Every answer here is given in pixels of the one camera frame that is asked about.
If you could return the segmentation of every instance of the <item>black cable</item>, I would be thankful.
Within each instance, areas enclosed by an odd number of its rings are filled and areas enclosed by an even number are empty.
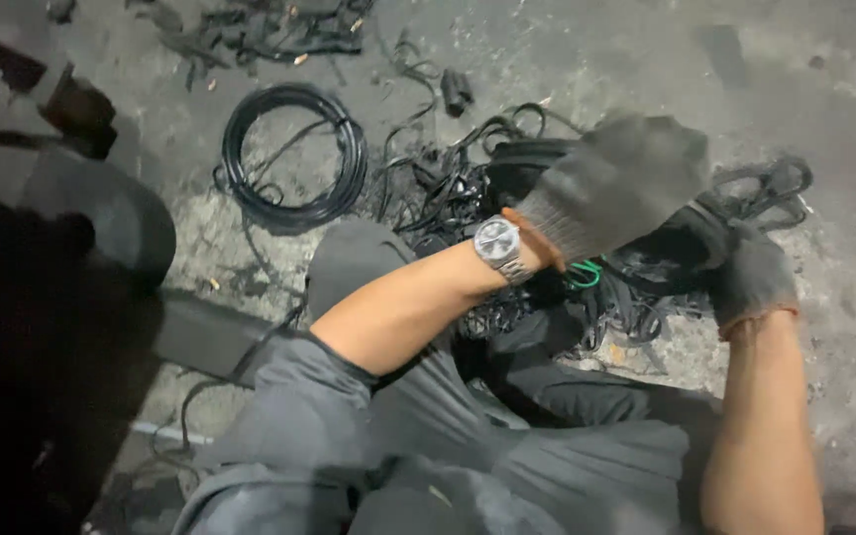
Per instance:
[[[336,135],[341,162],[333,187],[298,207],[285,207],[279,200],[267,199],[259,190],[259,181],[251,181],[243,164],[246,132],[263,114],[277,107],[304,107],[322,117],[322,121],[303,128],[275,152],[261,169],[266,169],[295,142],[322,124],[330,124]],[[368,152],[362,127],[334,96],[311,84],[288,83],[251,93],[233,110],[223,133],[222,160],[226,189],[233,194],[244,214],[272,233],[298,234],[332,221],[346,213],[359,197],[365,179]]]

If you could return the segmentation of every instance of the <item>coiled black cable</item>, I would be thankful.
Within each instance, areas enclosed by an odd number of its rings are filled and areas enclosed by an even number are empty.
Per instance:
[[[282,152],[303,139],[312,129],[325,124],[332,125],[341,153],[332,188],[297,207],[283,206],[281,198],[264,196],[264,191],[272,185],[261,186],[251,181],[243,164],[243,144],[247,130],[263,114],[284,106],[304,107],[321,116],[321,120],[300,130],[263,162],[262,168],[273,164]],[[271,233],[284,235],[305,232],[346,213],[359,198],[368,165],[363,129],[349,116],[342,103],[316,86],[299,83],[280,84],[255,91],[244,98],[226,124],[221,156],[226,189],[233,194],[244,214]]]

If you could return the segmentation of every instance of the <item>wristwatch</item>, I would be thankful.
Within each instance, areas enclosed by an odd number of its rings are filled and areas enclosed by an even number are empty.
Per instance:
[[[534,275],[520,261],[520,229],[503,217],[495,215],[481,223],[474,241],[481,260],[503,275],[509,285],[520,285]]]

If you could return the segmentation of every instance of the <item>concrete floor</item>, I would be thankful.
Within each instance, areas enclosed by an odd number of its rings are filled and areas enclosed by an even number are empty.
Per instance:
[[[177,7],[190,21],[203,4],[182,0]],[[369,21],[366,54],[337,60],[345,87],[325,60],[310,58],[301,67],[261,64],[253,79],[215,71],[213,91],[198,84],[187,94],[186,66],[158,45],[147,21],[135,21],[123,2],[79,5],[75,23],[59,30],[69,55],[138,125],[141,155],[126,164],[160,191],[177,224],[178,253],[167,283],[279,319],[285,296],[247,290],[266,285],[252,275],[239,210],[211,187],[233,106],[258,87],[311,81],[337,91],[377,147],[388,126],[422,102],[423,90],[391,76]],[[856,495],[856,2],[411,0],[377,2],[375,13],[390,43],[407,25],[427,57],[468,73],[478,104],[457,121],[436,118],[442,143],[507,105],[550,98],[552,109],[584,125],[609,107],[675,115],[709,135],[714,164],[762,161],[782,150],[810,162],[817,183],[806,200],[814,215],[775,238],[799,272],[808,399],[824,486],[829,496]],[[270,151],[303,120],[280,117],[252,141]],[[292,173],[283,180],[311,194],[332,165],[318,147],[310,138],[303,160],[300,152],[287,156]],[[293,238],[257,231],[256,241],[282,279],[300,286],[321,235],[322,229]],[[219,290],[209,289],[211,278]],[[675,319],[671,328],[672,340],[656,347],[669,375],[657,379],[721,395],[728,353],[714,325]],[[608,350],[601,358],[642,371],[629,354]],[[142,418],[166,419],[198,380],[165,368]],[[246,396],[232,387],[208,390],[191,409],[192,430],[218,434]]]

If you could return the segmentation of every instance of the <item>hand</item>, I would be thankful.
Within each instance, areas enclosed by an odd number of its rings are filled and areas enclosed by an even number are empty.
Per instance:
[[[734,226],[730,239],[731,257],[714,272],[708,289],[723,340],[745,320],[775,310],[798,313],[798,292],[785,251],[749,225]]]
[[[561,270],[624,246],[707,187],[707,138],[672,117],[616,114],[545,170],[505,217],[543,238]]]

